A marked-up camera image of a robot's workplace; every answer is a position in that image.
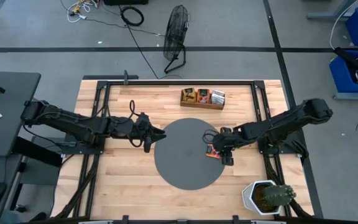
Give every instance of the metal bracket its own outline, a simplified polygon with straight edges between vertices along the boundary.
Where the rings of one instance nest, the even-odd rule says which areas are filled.
[[[233,215],[233,224],[240,224],[240,218],[238,215]]]
[[[128,85],[128,72],[124,70],[124,85]]]
[[[98,86],[96,87],[97,90],[101,90],[107,85],[108,81],[98,81]]]
[[[254,83],[257,88],[260,88],[261,90],[266,89],[265,82],[263,80],[255,80]]]
[[[123,215],[121,224],[128,224],[128,219],[129,219],[129,215]]]
[[[286,222],[251,220],[251,224],[286,224]]]
[[[112,220],[79,222],[78,224],[113,224]]]

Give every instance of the white plant pot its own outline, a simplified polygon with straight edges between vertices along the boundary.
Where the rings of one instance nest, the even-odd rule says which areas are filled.
[[[254,183],[248,185],[243,191],[242,191],[242,203],[244,203],[245,208],[248,208],[251,211],[259,213],[259,215],[276,215],[280,214],[281,206],[279,206],[274,212],[262,212],[259,210],[259,208],[256,206],[255,202],[252,199],[252,193],[254,192],[255,184],[260,183],[266,183],[266,184],[272,184],[276,185],[276,183],[272,180],[259,180],[255,181]]]

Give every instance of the wooden tabletop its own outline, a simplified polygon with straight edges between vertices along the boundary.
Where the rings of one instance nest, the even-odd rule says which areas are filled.
[[[82,81],[76,113],[91,115],[97,82]],[[272,116],[287,110],[280,80],[265,80],[265,86]],[[180,91],[189,87],[225,92],[224,109],[220,111],[181,107]],[[182,118],[202,119],[216,129],[256,121],[252,93],[250,88],[244,85],[112,86],[109,96],[111,114],[129,116],[131,100],[135,101],[136,112],[149,115],[150,122],[161,129]],[[244,208],[242,204],[241,191],[253,181],[267,179],[257,144],[236,149],[233,152],[234,166],[226,166],[222,176],[212,185],[191,191],[178,189],[162,179],[154,164],[153,147],[154,144],[151,152],[146,154],[142,148],[133,148],[129,141],[106,140],[96,178],[92,219],[120,220],[123,215],[129,215],[131,220],[230,220],[233,215],[238,215],[243,220],[272,218],[261,217]],[[294,188],[296,201],[306,212],[313,214],[300,159],[295,154],[282,154],[280,158],[285,182]],[[62,168],[52,216],[67,204],[75,192],[82,159],[83,156],[74,156]]]

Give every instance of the fan grille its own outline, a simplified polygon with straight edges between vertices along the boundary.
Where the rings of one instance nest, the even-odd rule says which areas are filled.
[[[164,57],[173,60],[178,57],[185,41],[187,31],[188,13],[187,9],[175,6],[168,21],[164,40]]]

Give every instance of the black box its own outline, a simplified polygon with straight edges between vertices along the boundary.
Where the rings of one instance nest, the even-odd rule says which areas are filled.
[[[149,0],[103,0],[103,1],[107,6],[149,3]]]

